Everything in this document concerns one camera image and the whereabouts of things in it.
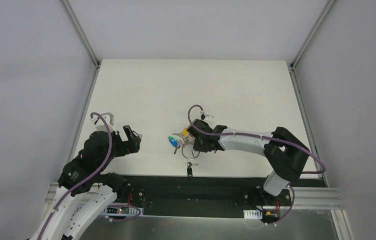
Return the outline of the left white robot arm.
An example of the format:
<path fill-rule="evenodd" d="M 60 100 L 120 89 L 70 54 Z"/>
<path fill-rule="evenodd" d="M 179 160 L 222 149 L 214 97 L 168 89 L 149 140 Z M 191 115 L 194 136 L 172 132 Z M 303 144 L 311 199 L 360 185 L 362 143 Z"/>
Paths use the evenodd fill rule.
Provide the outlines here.
<path fill-rule="evenodd" d="M 127 140 L 110 127 L 90 134 L 83 149 L 64 166 L 51 206 L 33 240 L 78 240 L 114 201 L 130 204 L 129 182 L 114 172 L 103 173 L 114 158 L 140 150 L 142 136 L 129 125 L 123 130 Z"/>

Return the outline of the yellow key tag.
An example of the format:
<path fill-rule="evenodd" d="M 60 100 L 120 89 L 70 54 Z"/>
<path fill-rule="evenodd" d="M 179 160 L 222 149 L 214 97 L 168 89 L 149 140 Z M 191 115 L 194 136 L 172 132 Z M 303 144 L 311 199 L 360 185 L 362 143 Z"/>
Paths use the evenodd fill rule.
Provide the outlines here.
<path fill-rule="evenodd" d="M 183 137 L 185 137 L 187 134 L 188 134 L 187 129 L 184 128 L 184 129 L 182 130 L 182 132 L 181 132 L 181 135 L 182 135 Z"/>

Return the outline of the black tag key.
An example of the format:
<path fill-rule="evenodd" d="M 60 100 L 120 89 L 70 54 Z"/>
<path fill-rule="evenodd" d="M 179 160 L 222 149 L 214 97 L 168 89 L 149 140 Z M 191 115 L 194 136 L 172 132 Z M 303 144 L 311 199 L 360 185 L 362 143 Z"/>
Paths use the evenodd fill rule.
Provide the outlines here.
<path fill-rule="evenodd" d="M 195 166 L 198 166 L 199 164 L 198 163 L 192 163 L 192 162 L 187 162 L 186 163 L 186 166 L 187 166 L 187 177 L 189 179 L 193 178 L 193 169 L 192 167 L 195 167 Z"/>

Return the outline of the large silver keyring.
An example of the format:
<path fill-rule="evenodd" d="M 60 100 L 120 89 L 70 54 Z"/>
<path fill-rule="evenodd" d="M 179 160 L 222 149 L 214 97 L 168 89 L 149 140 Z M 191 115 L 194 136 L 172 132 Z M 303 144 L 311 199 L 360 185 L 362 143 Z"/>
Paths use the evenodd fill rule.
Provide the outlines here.
<path fill-rule="evenodd" d="M 180 152 L 181 155 L 187 160 L 195 160 L 200 156 L 200 152 L 194 150 L 194 140 L 188 137 L 176 140 L 174 154 Z"/>

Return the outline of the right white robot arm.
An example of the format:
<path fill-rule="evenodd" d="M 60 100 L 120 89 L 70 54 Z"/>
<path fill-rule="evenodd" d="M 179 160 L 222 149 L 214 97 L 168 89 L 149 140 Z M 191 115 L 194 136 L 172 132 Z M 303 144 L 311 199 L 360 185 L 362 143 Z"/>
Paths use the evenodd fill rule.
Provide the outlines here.
<path fill-rule="evenodd" d="M 194 150 L 198 152 L 242 151 L 263 156 L 273 171 L 260 190 L 260 200 L 266 205 L 278 201 L 282 190 L 299 180 L 309 158 L 309 149 L 288 129 L 255 133 L 237 132 L 225 125 L 211 128 L 201 119 L 195 119 L 187 128 L 194 137 Z"/>

